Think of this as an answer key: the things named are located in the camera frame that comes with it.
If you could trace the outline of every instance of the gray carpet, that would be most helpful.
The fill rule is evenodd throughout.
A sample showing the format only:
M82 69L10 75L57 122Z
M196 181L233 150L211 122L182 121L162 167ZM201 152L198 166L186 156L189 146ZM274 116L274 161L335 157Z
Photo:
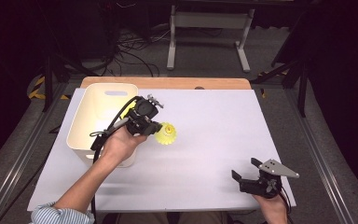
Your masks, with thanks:
M172 71L166 69L169 41L164 38L169 38L168 36L142 50L132 50L130 53L136 54L147 63L155 64L162 77L245 77L253 79L258 73L271 70L270 63L288 35L287 29L256 28L251 30L245 44L245 53L252 71L249 74L244 74L237 51L233 47L234 41L241 36L241 32L223 30L216 37L210 35L219 34L220 31L209 30L207 32L208 35L194 30L184 30L178 33L175 68ZM126 54L123 54L123 58L120 60L139 63L137 59ZM117 63L111 63L109 69L112 70L112 73L105 73L107 76L113 74L118 76L120 73L122 76L150 76L148 69L141 64L122 63L120 69ZM157 69L155 67L152 69L156 75ZM82 77L84 76L72 75L65 93L72 94L74 89L80 85ZM266 97L263 98L258 87L253 86L282 163L301 175L299 179L289 178L297 204L291 214L293 221L295 223L340 223L317 166L313 162L306 136L296 119L296 111L290 106L287 91L277 85L266 85L264 86ZM32 156L23 170L16 188L11 192L7 204L19 195L20 190L48 155L56 136L54 133L48 132L61 124L69 101L60 100L55 106L36 147L32 148ZM29 140L28 137L32 134L34 126L42 114L43 106L43 100L32 100L17 129L1 149L0 187L22 148ZM350 210L353 223L358 223L358 181L342 158L339 148L324 122L320 108L313 98L311 85L307 92L306 114L317 144L335 175L342 193L341 196ZM30 213L26 211L26 208L34 192L36 181L37 176L20 198L10 206L1 223L28 223L30 221ZM255 224L264 221L259 211L236 211L230 214L234 219L244 223ZM100 223L104 215L98 215Z

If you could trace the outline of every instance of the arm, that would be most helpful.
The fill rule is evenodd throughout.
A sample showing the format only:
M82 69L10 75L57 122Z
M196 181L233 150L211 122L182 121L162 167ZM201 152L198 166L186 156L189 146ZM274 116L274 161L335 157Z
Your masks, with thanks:
M146 136L143 135L132 136L126 127L118 129L106 141L101 157L61 196L54 207L86 213L98 187L145 140Z
M268 224L287 224L286 205L279 195L271 199L253 196L260 204L261 212Z

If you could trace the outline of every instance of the human hand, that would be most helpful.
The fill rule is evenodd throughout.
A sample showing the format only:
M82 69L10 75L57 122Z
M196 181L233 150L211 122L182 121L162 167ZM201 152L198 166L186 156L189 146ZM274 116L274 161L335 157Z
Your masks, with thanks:
M261 212L268 224L287 224L286 204L279 195L271 199L258 195L253 197L260 204Z
M146 139L147 136L145 135L132 136L127 127L123 126L106 140L100 159L108 160L112 164L118 165L129 158L136 147Z

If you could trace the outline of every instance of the striped shirt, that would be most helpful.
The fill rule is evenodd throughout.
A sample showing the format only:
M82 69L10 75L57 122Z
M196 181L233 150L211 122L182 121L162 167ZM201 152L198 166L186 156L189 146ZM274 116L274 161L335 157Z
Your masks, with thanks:
M55 203L39 205L31 214L30 224L92 224L94 215L87 211L86 214L74 209L56 209Z

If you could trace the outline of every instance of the white tabletop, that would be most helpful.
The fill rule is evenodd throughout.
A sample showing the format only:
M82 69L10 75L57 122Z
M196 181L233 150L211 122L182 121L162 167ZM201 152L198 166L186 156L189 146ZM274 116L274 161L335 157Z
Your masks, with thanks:
M57 140L39 177L28 211L57 201L89 168L67 146L76 109L85 89L76 89ZM280 161L254 91L139 90L165 106L154 117L177 130L175 142L159 144L153 135L137 148L128 168L117 168L96 194L96 208L109 212L255 209L231 178L257 179L251 158ZM296 206L287 178L283 187Z

